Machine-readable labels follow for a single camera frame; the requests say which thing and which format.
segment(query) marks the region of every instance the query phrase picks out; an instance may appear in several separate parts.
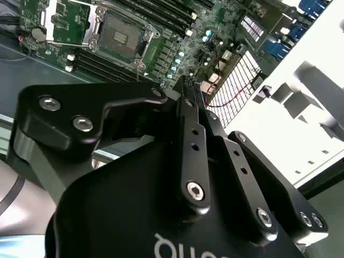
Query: cable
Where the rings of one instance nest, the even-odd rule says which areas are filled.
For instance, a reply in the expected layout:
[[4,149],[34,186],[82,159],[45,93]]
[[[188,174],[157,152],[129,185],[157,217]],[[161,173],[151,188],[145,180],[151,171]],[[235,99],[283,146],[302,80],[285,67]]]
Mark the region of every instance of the cable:
[[19,25],[19,21],[15,21],[15,20],[0,20],[0,24],[2,25]]
[[18,40],[21,42],[21,44],[23,44],[27,49],[28,52],[26,53],[26,55],[22,58],[17,58],[17,59],[7,59],[7,58],[0,58],[0,61],[5,61],[5,62],[19,62],[19,61],[23,61],[25,59],[27,59],[30,55],[31,55],[31,49],[28,47],[27,44],[23,43],[22,40],[20,39],[21,37],[18,37]]
[[14,16],[0,16],[0,24],[19,25],[20,18]]
[[11,12],[2,12],[2,13],[0,13],[0,16],[2,16],[2,15],[4,15],[4,14],[6,14],[6,15],[11,15],[11,16],[15,16],[15,17],[16,17],[16,15],[15,15],[14,13],[11,13]]

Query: black cable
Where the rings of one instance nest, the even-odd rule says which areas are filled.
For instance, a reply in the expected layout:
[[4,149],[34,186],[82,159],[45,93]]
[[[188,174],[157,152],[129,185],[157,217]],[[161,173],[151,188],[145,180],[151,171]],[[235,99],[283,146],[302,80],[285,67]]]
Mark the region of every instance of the black cable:
[[0,20],[15,20],[19,21],[20,18],[17,16],[0,16]]
[[18,62],[18,61],[23,61],[25,59],[27,59],[30,55],[31,55],[31,49],[28,47],[27,44],[25,44],[24,42],[21,43],[23,46],[25,46],[28,51],[26,53],[26,55],[22,58],[17,58],[17,59],[7,59],[7,58],[0,58],[0,61],[5,61],[5,62]]
[[0,24],[19,25],[20,18],[15,16],[0,16]]
[[7,38],[10,38],[10,39],[15,38],[18,40],[18,35],[16,35],[14,32],[5,30],[4,28],[1,28],[1,27],[0,27],[0,34],[4,35]]
[[3,25],[19,25],[19,21],[15,21],[15,20],[0,20],[0,24]]
[[9,9],[11,9],[15,13],[20,13],[19,8],[16,7],[14,4],[8,2],[7,0],[0,0],[0,4],[6,5]]

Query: electronic component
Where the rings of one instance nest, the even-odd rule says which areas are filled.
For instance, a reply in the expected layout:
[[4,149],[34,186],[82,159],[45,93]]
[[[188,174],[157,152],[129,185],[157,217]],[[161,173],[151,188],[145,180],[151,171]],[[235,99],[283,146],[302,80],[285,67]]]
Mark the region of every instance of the electronic component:
[[165,46],[168,47],[168,48],[172,48],[173,43],[171,41],[169,41],[169,40],[166,40],[165,41]]
[[200,84],[200,90],[205,92],[205,93],[212,94],[212,92],[216,89],[216,86],[215,85],[211,86],[211,84],[212,83],[210,83],[210,82],[203,81]]
[[165,54],[161,53],[161,55],[159,56],[159,58],[164,60],[164,59],[166,59],[166,58],[167,58],[167,55],[165,55]]
[[64,69],[70,73],[71,71],[73,71],[73,66],[65,66]]
[[159,64],[159,65],[161,65],[161,66],[163,66],[163,64],[165,63],[165,61],[163,61],[162,59],[158,59],[156,63]]
[[156,30],[143,20],[123,15],[106,12],[102,29],[90,39],[94,42],[90,48],[131,68],[145,70],[143,59]]
[[67,55],[67,60],[74,61],[75,60],[75,55],[74,54],[68,54]]
[[161,71],[162,67],[159,66],[158,64],[156,64],[156,65],[154,66],[154,69],[157,70],[157,71]]
[[222,77],[219,76],[218,74],[213,73],[213,74],[209,77],[208,81],[210,81],[210,82],[212,82],[212,83],[215,83],[215,82],[220,81],[221,78],[222,78]]
[[229,50],[226,50],[225,53],[222,55],[222,59],[228,61],[232,56],[232,52]]
[[33,28],[31,31],[31,35],[36,40],[36,42],[44,42],[46,40],[46,35],[42,28]]

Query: gray surface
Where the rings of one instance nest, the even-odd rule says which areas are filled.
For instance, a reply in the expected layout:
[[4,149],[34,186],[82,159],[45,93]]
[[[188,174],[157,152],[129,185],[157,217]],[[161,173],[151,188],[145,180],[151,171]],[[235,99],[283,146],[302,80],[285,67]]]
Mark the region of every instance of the gray surface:
[[292,95],[292,91],[288,84],[283,83],[276,92],[272,95],[272,99],[282,104]]
[[294,93],[284,102],[284,107],[292,118],[299,117],[310,105],[314,105],[321,109],[315,99],[303,94],[301,91]]
[[296,71],[300,81],[313,93],[315,98],[344,126],[344,91],[318,68],[304,62]]
[[[1,183],[13,185],[17,178],[7,164],[0,161]],[[1,191],[0,199],[5,192]],[[0,237],[9,235],[45,234],[48,222],[55,211],[55,204],[49,194],[26,180],[14,202],[0,216]]]

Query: screw hole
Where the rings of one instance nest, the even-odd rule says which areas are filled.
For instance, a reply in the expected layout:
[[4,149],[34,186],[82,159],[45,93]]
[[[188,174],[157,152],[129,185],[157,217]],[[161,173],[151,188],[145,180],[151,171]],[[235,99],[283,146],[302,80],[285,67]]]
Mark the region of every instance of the screw hole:
[[196,144],[191,144],[191,147],[195,150],[195,151],[199,151],[199,147]]
[[241,172],[243,172],[245,175],[247,175],[247,170],[246,170],[246,168],[241,167],[240,169],[241,169]]

